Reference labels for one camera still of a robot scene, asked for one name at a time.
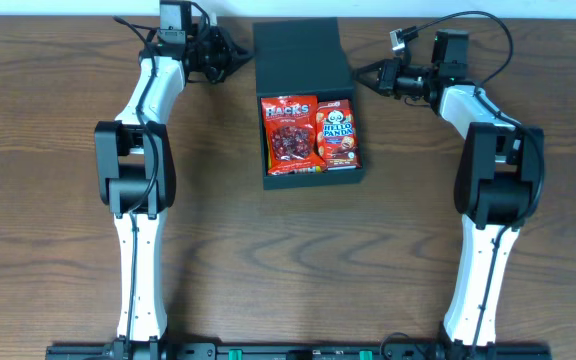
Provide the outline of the black gift box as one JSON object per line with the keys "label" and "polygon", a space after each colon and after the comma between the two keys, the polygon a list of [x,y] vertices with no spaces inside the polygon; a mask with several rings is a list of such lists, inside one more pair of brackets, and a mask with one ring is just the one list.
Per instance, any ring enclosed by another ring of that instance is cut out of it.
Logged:
{"label": "black gift box", "polygon": [[[259,100],[284,95],[315,95],[320,101],[348,100],[360,140],[362,123],[356,109],[356,84],[341,45],[335,18],[310,18],[253,25],[256,95]],[[266,190],[356,184],[363,180],[367,161],[358,148],[361,166],[271,176],[264,123],[259,123],[262,183]]]}

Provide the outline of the red Hello Panda box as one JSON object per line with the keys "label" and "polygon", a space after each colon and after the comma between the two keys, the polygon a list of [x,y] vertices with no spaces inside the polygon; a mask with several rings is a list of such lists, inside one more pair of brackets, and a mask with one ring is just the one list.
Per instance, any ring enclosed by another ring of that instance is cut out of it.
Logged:
{"label": "red Hello Panda box", "polygon": [[361,167],[355,117],[349,100],[319,102],[317,150],[329,171]]}

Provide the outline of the red Hacks candy bag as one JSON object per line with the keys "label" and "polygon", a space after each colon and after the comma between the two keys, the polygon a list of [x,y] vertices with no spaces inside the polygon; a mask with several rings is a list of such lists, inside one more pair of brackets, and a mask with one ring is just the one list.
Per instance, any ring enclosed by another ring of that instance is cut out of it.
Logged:
{"label": "red Hacks candy bag", "polygon": [[269,141],[284,139],[309,141],[316,145],[315,111],[317,97],[314,95],[291,95],[261,99],[261,109],[266,132],[269,155]]}

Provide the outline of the yellow Hacks candy bag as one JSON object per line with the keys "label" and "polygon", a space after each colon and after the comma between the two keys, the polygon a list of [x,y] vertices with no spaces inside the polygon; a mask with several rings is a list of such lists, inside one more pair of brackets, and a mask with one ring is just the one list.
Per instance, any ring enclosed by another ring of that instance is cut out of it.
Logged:
{"label": "yellow Hacks candy bag", "polygon": [[323,159],[314,152],[309,141],[269,141],[269,169],[271,176],[317,173],[325,170]]}

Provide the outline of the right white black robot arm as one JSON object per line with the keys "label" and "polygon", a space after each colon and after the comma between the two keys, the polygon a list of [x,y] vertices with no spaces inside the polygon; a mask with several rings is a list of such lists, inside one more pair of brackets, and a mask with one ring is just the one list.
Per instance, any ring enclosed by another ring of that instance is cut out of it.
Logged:
{"label": "right white black robot arm", "polygon": [[495,324],[510,251],[543,190],[543,132],[507,117],[461,69],[394,58],[360,67],[353,76],[381,96],[423,99],[464,139],[453,191],[463,228],[458,275],[438,338],[421,356],[529,357],[528,350],[499,349]]}

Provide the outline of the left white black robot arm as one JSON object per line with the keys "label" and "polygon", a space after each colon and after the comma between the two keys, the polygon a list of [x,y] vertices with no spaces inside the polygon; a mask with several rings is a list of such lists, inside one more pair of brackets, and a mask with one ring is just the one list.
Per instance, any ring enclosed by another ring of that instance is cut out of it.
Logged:
{"label": "left white black robot arm", "polygon": [[176,195],[167,122],[189,73],[221,83],[252,57],[220,26],[151,30],[140,39],[140,76],[129,102],[94,131],[100,198],[113,216],[121,265],[117,337],[103,359],[165,356],[162,238]]}

